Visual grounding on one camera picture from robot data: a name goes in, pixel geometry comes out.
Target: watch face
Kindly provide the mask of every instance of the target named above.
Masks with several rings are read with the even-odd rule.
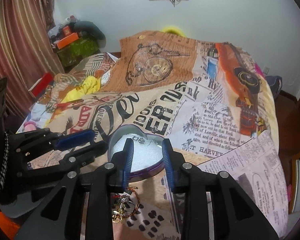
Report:
[[[149,83],[156,83],[165,79],[172,70],[170,60],[163,57],[153,57],[145,63],[143,73]]]

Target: orange box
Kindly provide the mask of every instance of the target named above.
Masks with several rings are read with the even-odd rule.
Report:
[[[60,40],[57,43],[58,49],[62,49],[63,47],[67,46],[71,42],[76,41],[77,39],[79,39],[78,34],[77,33],[71,33],[69,36],[63,38],[62,40]]]

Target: wooden frame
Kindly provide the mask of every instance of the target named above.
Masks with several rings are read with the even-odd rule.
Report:
[[[294,155],[292,161],[292,190],[291,201],[289,202],[289,214],[293,212],[298,192],[298,161],[300,160],[300,152]]]

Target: wall outlet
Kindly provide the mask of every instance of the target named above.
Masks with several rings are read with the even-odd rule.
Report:
[[[263,68],[263,73],[267,75],[269,73],[269,69],[270,68],[268,68],[268,67],[264,67]]]

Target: white foam padding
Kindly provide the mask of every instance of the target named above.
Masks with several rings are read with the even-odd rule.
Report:
[[[133,140],[134,152],[131,172],[140,171],[148,168],[162,159],[162,147],[154,140],[147,140],[146,138],[135,134],[129,133],[123,135],[112,148],[112,155],[123,150],[124,144],[127,138],[138,137],[137,140]],[[139,139],[143,138],[145,142],[139,143]]]

